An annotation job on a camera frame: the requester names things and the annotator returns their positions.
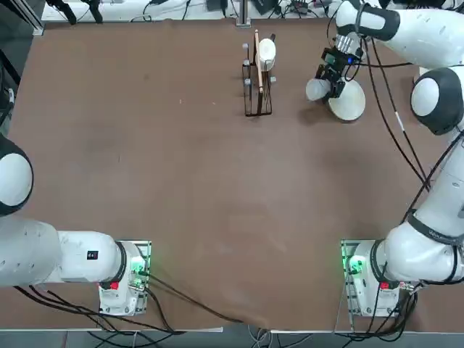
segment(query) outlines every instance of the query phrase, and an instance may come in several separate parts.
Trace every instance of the brown tablecloth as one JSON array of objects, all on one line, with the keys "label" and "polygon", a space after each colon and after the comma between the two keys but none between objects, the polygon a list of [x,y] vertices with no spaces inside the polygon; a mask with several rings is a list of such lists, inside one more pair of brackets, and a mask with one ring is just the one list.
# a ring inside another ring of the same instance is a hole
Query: brown tablecloth
[{"label": "brown tablecloth", "polygon": [[[357,79],[367,107],[356,123],[305,100],[328,45],[326,20],[255,24],[262,37],[275,33],[277,46],[274,113],[260,119],[243,115],[241,95],[241,45],[253,30],[232,21],[49,26],[34,38],[11,132],[36,173],[21,214],[150,239],[153,271],[210,307],[267,328],[331,331],[344,282],[340,240],[385,236],[419,182],[381,122],[366,68]],[[386,49],[381,56],[400,61]],[[410,114],[415,71],[388,76],[430,168],[444,139]],[[98,307],[94,284],[52,288]],[[460,291],[421,292],[410,329],[461,331]],[[176,328],[224,324],[158,292]],[[12,289],[0,294],[2,328],[92,327]],[[160,324],[154,306],[136,319]],[[349,329],[345,301],[338,328]]]}]

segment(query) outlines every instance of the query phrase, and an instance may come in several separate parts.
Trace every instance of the metal rack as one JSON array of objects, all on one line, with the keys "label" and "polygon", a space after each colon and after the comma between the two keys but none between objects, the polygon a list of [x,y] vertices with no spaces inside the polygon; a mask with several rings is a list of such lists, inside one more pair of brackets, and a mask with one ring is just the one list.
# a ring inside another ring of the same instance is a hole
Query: metal rack
[{"label": "metal rack", "polygon": [[[256,59],[260,55],[259,45],[260,37],[258,30],[256,30],[253,38],[252,61],[250,61],[249,57],[248,44],[244,43],[243,45],[246,50],[246,59],[241,66],[241,75],[244,82],[244,107],[245,116],[247,117],[270,115],[273,112],[270,87],[276,81],[276,78],[270,75],[270,70],[267,71],[266,66],[264,66],[264,71],[261,69],[261,61]],[[254,71],[256,71],[257,78],[254,78]],[[253,112],[253,95],[257,97],[256,112]]]}]

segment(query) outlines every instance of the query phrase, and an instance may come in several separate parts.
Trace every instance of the metal bracket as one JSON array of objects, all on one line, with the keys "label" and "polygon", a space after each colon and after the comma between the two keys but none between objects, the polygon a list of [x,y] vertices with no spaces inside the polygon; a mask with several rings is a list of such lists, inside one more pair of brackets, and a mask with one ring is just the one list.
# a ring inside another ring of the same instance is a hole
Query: metal bracket
[{"label": "metal bracket", "polygon": [[246,18],[244,22],[240,20],[240,17],[237,17],[236,26],[239,28],[250,28],[252,26],[252,20]]},{"label": "metal bracket", "polygon": [[239,28],[250,28],[252,26],[252,21],[248,17],[248,0],[240,0],[236,26]]},{"label": "metal bracket", "polygon": [[119,240],[128,257],[123,278],[116,287],[99,287],[100,312],[110,315],[139,315],[146,312],[152,256],[152,243],[141,240]]},{"label": "metal bracket", "polygon": [[16,7],[22,19],[33,28],[33,35],[42,36],[44,34],[44,25],[40,17],[34,12],[32,7],[29,6],[26,0],[10,0],[10,2]]}]

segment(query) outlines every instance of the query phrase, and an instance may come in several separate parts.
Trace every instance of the white robotic arm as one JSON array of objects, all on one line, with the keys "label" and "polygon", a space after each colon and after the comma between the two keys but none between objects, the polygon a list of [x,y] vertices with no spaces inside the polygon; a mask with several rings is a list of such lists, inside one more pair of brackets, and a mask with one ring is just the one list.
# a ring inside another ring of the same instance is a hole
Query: white robotic arm
[{"label": "white robotic arm", "polygon": [[[411,108],[433,134],[448,134],[451,141],[464,130],[463,19],[461,14],[446,10],[387,10],[346,0],[336,12],[336,48],[342,54],[352,54],[352,38],[368,36],[408,62],[429,69],[415,82]],[[326,93],[334,97],[332,91]],[[344,89],[339,94],[343,97]],[[464,143],[459,141],[417,211],[391,230],[384,241],[364,241],[356,248],[350,265],[360,314],[372,315],[379,282],[386,281],[386,285],[382,284],[376,314],[388,315],[398,300],[400,281],[462,279],[463,239]]]},{"label": "white robotic arm", "polygon": [[0,135],[0,286],[99,283],[101,311],[144,312],[146,279],[138,271],[148,271],[143,256],[149,256],[149,245],[141,245],[142,255],[129,241],[94,231],[57,231],[16,216],[32,193],[33,179],[27,155]]}]

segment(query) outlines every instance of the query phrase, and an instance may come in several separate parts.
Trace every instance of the floor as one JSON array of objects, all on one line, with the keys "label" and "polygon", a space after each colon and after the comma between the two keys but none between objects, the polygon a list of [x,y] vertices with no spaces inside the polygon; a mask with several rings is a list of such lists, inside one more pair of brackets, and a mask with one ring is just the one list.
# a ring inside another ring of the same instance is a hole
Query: floor
[{"label": "floor", "polygon": [[[44,0],[29,0],[30,5],[37,13],[41,13],[44,8]],[[32,30],[20,19],[11,15],[4,8],[0,9],[0,47],[9,57],[12,64],[21,74],[28,56],[32,41]],[[8,84],[16,89],[16,86],[7,78]],[[108,337],[108,334],[97,333],[100,337]],[[148,336],[153,339],[162,337],[157,332],[149,332]],[[301,338],[304,334],[281,334],[279,335],[282,346],[290,345]],[[372,339],[363,343],[354,343],[351,347],[398,347],[398,348],[442,348],[461,347],[463,336],[456,334],[405,334],[399,341],[387,344],[385,342]],[[342,347],[347,340],[343,337],[334,336],[330,333],[317,333],[314,337],[299,347]],[[119,336],[113,339],[114,343],[126,344],[132,347],[133,337]],[[46,332],[0,332],[0,347],[5,348],[26,348],[36,346],[38,348],[81,348],[95,347],[98,340],[90,337],[86,332],[80,331],[46,331]],[[143,344],[142,339],[138,339],[137,344]],[[253,341],[249,337],[246,326],[234,325],[224,329],[224,333],[188,333],[180,337],[174,337],[162,344],[163,347],[251,347]],[[274,335],[273,347],[279,347]]]}]

